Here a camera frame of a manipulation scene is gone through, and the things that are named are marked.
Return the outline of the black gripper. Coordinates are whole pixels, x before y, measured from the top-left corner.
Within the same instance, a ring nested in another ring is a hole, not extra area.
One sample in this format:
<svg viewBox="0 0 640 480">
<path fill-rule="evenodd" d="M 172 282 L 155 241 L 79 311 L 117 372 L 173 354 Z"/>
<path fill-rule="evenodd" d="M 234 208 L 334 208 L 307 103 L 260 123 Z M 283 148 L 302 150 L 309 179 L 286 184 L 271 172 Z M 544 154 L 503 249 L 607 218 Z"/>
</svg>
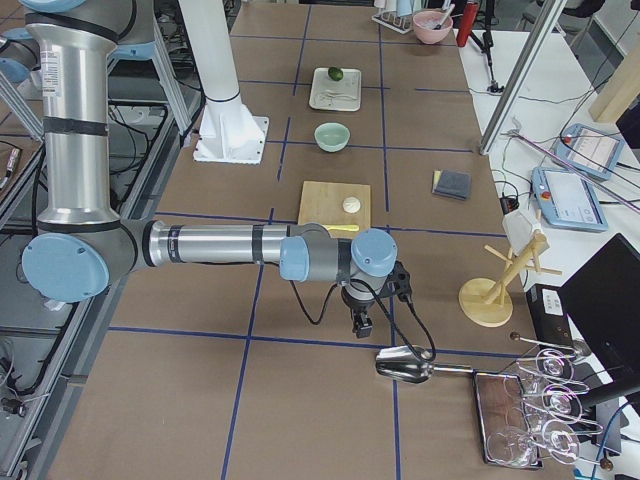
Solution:
<svg viewBox="0 0 640 480">
<path fill-rule="evenodd" d="M 341 298 L 350 310 L 353 321 L 352 331 L 357 337 L 369 337 L 371 335 L 373 325 L 368 310 L 375 302 L 374 295 L 379 293 L 380 288 L 368 288 L 360 282 L 342 287 Z"/>
</svg>

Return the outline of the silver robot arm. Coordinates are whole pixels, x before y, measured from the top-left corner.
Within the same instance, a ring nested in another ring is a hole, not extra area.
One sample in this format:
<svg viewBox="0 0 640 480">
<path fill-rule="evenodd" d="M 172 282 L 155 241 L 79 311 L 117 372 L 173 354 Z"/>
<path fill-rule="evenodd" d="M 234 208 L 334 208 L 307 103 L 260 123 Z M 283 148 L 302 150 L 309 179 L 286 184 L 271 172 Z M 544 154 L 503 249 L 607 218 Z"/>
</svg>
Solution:
<svg viewBox="0 0 640 480">
<path fill-rule="evenodd" d="M 125 220 L 110 203 L 107 61 L 154 34 L 148 1 L 28 1 L 25 23 L 40 53 L 48 204 L 22 254 L 30 285 L 76 303 L 121 277 L 166 263 L 273 264 L 291 282 L 327 281 L 349 307 L 354 331 L 406 278 L 394 239 L 378 229 L 354 239 L 318 224 L 173 225 Z"/>
</svg>

